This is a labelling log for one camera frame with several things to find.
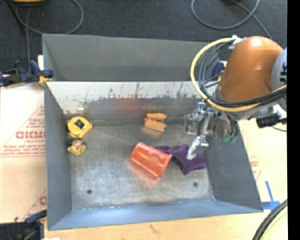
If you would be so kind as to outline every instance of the black floor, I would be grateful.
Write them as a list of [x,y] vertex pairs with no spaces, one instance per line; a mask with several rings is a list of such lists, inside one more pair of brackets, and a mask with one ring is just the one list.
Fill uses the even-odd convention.
[[[198,16],[210,25],[233,26],[244,20],[257,0],[197,0]],[[191,11],[192,0],[76,0],[84,18],[76,35],[167,39],[211,42],[224,37],[271,37],[287,46],[288,0],[259,0],[247,21],[231,29],[215,29],[199,22]],[[72,0],[50,0],[42,6],[18,7],[18,15],[37,32],[67,33],[80,23],[81,11]],[[41,35],[29,31],[30,58],[42,52]],[[0,71],[20,60],[26,67],[26,31],[20,27],[7,3],[0,3]],[[0,225],[0,240],[14,234],[22,225]]]

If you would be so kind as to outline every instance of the blue clamp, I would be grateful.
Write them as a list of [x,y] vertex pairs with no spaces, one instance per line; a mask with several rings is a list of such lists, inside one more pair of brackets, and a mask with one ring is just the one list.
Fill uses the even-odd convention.
[[17,60],[11,69],[0,71],[0,87],[8,87],[17,84],[36,83],[41,78],[52,79],[54,71],[52,69],[41,70],[34,60],[30,63],[30,72],[27,72]]

